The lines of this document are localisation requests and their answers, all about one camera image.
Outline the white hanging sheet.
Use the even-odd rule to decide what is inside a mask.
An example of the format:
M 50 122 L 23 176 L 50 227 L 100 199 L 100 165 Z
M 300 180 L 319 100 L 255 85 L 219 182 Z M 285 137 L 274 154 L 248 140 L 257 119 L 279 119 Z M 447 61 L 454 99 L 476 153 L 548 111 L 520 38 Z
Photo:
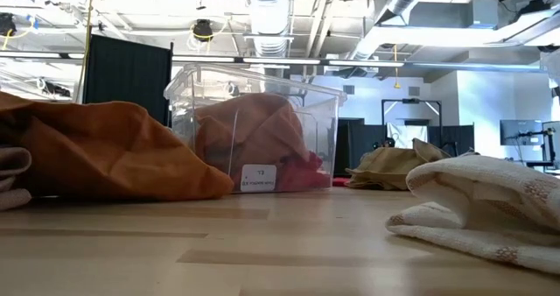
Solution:
M 395 148 L 412 149 L 413 140 L 428 142 L 428 127 L 387 123 L 387 137 L 395 141 Z

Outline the clear plastic bin white label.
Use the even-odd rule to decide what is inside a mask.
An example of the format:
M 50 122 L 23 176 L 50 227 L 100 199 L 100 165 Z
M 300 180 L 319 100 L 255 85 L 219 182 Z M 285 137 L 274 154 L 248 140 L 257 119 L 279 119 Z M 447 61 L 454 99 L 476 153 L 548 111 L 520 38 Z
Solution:
M 339 108 L 347 98 L 339 90 L 217 64 L 186 64 L 164 90 L 164 97 L 170 104 L 171 129 L 195 153 L 193 141 L 198 129 L 195 110 L 255 93 L 271 93 L 288 99 L 302 125 L 307 149 L 323 160 L 322 171 L 331 176 L 332 184 Z M 251 168 L 255 166 L 243 167 L 242 184 L 262 189 L 233 189 L 234 192 L 279 193 L 275 189 L 275 169 L 271 170 L 268 180 L 264 178 L 264 171 L 258 170 L 257 180 L 249 181 Z

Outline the gray ceiling air box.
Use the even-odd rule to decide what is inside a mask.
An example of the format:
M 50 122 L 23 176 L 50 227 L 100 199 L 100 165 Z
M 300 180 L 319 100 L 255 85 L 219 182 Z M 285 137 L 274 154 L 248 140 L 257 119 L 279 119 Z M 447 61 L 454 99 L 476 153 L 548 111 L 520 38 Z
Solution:
M 465 4 L 418 3 L 409 16 L 409 26 L 413 27 L 495 29 L 498 23 L 495 0 L 472 0 Z

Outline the black metal gantry frame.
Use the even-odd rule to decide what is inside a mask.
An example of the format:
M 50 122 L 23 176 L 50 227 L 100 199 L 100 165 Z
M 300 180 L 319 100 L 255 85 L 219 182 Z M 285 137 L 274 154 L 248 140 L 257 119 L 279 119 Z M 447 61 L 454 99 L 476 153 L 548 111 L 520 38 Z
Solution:
M 403 99 L 382 99 L 381 100 L 381 126 L 383 127 L 383 135 L 386 142 L 393 142 L 392 147 L 396 147 L 396 141 L 389 137 L 389 130 L 387 127 L 386 116 L 392 110 L 397 103 L 401 104 L 420 104 L 424 103 L 428 108 L 430 108 L 438 116 L 438 141 L 437 145 L 443 147 L 445 143 L 444 138 L 444 126 L 443 126 L 443 104 L 438 100 L 422 100 L 418 98 L 403 98 Z

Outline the white checked towel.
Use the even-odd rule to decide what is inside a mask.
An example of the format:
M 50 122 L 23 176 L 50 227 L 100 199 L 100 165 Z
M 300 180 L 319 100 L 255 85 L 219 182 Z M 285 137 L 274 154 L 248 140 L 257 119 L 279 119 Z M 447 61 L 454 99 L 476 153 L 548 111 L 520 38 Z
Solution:
M 560 179 L 503 159 L 460 156 L 406 177 L 422 204 L 388 231 L 475 257 L 560 275 Z

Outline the yellow hanging pendant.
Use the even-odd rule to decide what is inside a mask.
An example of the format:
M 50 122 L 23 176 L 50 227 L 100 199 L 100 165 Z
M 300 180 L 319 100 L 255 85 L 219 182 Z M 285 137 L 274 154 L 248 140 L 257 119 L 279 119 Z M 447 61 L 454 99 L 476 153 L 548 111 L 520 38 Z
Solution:
M 398 61 L 397 59 L 397 44 L 393 45 L 393 55 L 394 55 L 394 61 Z M 394 84 L 394 88 L 400 89 L 401 85 L 399 83 L 398 77 L 399 77 L 399 63 L 396 63 L 397 65 L 395 66 L 395 84 Z

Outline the khaki brown towel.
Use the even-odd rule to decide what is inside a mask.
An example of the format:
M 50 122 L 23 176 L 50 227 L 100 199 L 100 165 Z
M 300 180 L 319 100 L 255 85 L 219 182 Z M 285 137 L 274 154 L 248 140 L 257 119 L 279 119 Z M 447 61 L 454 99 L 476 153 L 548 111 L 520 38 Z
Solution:
M 386 191 L 408 190 L 408 173 L 421 165 L 441 159 L 450 154 L 433 144 L 414 138 L 412 148 L 380 147 L 361 157 L 356 169 L 347 169 L 351 174 L 346 187 Z

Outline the black background curtain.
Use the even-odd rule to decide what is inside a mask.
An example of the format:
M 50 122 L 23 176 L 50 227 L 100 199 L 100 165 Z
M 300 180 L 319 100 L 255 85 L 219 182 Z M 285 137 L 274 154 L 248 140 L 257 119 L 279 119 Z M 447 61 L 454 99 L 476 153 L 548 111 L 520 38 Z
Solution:
M 333 176 L 349 178 L 346 169 L 356 168 L 363 154 L 371 152 L 375 144 L 381 144 L 386 138 L 384 131 L 382 125 L 364 124 L 363 119 L 340 119 Z M 475 146 L 473 125 L 444 126 L 443 142 L 440 142 L 440 134 L 438 126 L 428 126 L 425 141 L 452 156 L 468 152 Z

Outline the long ceiling light strip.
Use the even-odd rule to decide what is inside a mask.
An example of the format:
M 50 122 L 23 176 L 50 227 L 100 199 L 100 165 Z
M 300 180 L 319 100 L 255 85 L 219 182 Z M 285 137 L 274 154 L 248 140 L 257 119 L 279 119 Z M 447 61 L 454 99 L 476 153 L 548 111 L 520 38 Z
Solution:
M 263 64 L 278 66 L 333 66 L 333 67 L 390 67 L 390 68 L 422 68 L 465 71 L 493 71 L 515 73 L 543 73 L 539 66 L 510 65 L 489 63 L 458 63 L 458 62 L 425 62 L 425 61 L 394 61 L 394 60 L 332 60 L 306 58 L 251 58 L 209 55 L 172 55 L 171 60 L 178 63 L 206 62 L 224 64 Z

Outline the silver spiral duct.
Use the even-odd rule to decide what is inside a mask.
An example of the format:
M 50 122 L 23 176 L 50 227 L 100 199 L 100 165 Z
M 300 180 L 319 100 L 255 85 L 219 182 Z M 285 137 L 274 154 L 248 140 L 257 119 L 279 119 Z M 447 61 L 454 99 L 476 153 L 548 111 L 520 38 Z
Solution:
M 248 0 L 253 43 L 259 57 L 283 58 L 288 51 L 291 0 Z

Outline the black divider panel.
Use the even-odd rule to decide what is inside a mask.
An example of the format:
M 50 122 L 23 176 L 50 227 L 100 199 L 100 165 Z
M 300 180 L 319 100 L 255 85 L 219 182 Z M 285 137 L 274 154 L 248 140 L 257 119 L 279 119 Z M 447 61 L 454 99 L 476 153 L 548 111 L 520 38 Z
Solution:
M 100 35 L 91 38 L 82 101 L 133 102 L 162 125 L 169 124 L 164 90 L 172 79 L 173 48 Z

